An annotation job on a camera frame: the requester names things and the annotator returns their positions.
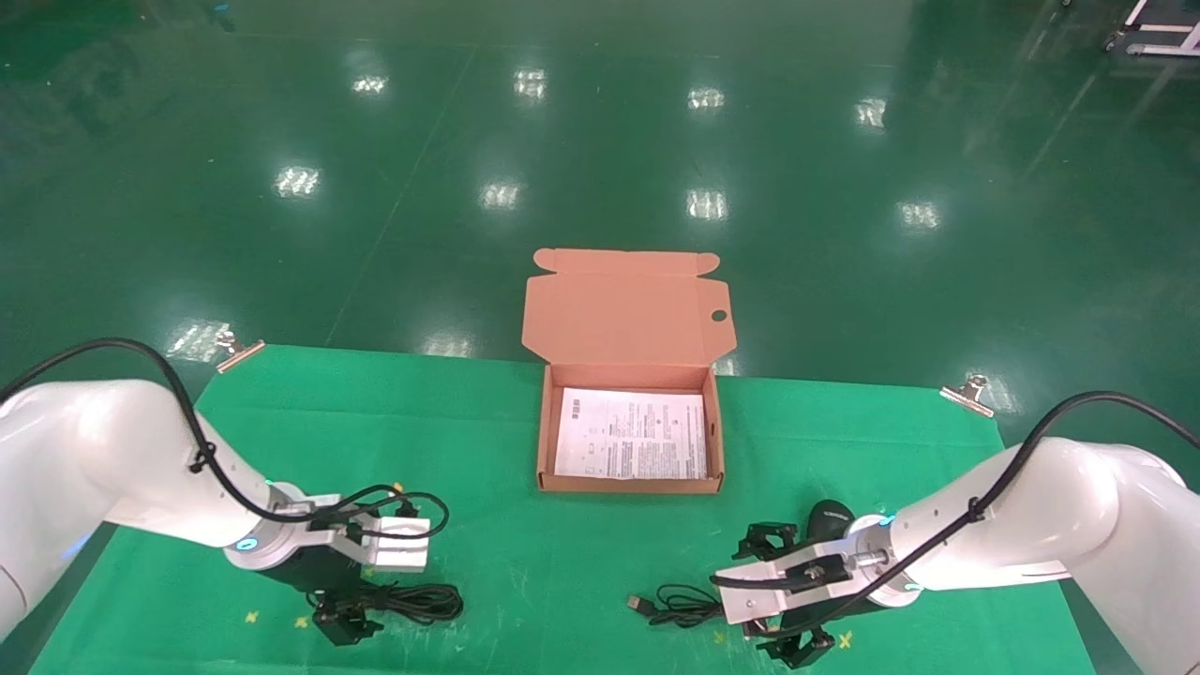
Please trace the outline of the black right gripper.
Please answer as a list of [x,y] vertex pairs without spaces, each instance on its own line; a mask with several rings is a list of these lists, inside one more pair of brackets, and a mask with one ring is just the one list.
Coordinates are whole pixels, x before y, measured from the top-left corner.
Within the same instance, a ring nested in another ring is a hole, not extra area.
[[788,667],[812,667],[836,639],[823,628],[840,619],[889,607],[888,586],[858,598],[889,569],[889,544],[883,539],[806,539],[797,543],[798,526],[756,522],[746,526],[733,560],[776,558],[776,573],[792,587],[782,591],[776,625],[750,622],[746,639],[768,659]]

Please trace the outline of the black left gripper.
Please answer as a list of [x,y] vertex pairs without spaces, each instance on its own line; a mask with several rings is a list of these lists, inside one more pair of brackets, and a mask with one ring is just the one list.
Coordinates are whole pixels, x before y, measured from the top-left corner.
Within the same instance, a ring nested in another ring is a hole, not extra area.
[[368,617],[364,565],[330,546],[364,546],[366,516],[319,516],[319,546],[300,546],[268,578],[302,593],[313,608],[312,623],[334,646],[358,645],[384,625]]

